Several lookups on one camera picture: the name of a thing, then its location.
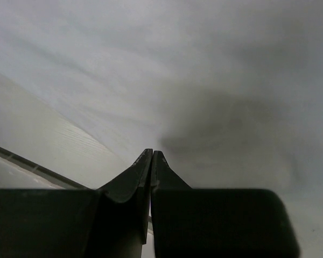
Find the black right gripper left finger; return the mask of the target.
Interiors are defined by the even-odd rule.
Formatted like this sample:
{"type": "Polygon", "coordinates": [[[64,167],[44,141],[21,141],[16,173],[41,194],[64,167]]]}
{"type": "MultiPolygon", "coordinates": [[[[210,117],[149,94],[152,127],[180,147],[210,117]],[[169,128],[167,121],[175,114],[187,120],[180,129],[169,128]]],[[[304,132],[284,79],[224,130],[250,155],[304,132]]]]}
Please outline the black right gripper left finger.
{"type": "Polygon", "coordinates": [[[140,257],[152,156],[96,190],[0,189],[0,257],[140,257]]]}

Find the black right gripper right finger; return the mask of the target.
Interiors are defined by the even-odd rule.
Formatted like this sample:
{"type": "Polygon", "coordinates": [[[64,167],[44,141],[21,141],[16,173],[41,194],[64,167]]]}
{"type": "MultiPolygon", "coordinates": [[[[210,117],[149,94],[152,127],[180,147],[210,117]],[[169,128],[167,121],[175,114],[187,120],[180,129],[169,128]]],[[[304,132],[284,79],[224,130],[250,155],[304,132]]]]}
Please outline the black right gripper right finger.
{"type": "Polygon", "coordinates": [[[191,188],[156,151],[151,165],[156,257],[299,257],[282,200],[267,189],[191,188]]]}

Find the white skirt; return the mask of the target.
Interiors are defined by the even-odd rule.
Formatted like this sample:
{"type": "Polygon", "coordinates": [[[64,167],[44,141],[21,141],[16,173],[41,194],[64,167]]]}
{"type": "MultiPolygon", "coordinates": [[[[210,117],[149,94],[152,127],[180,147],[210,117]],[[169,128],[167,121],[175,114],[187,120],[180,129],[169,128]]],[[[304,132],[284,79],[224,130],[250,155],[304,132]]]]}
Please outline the white skirt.
{"type": "Polygon", "coordinates": [[[0,73],[116,159],[323,191],[323,1],[0,1],[0,73]]]}

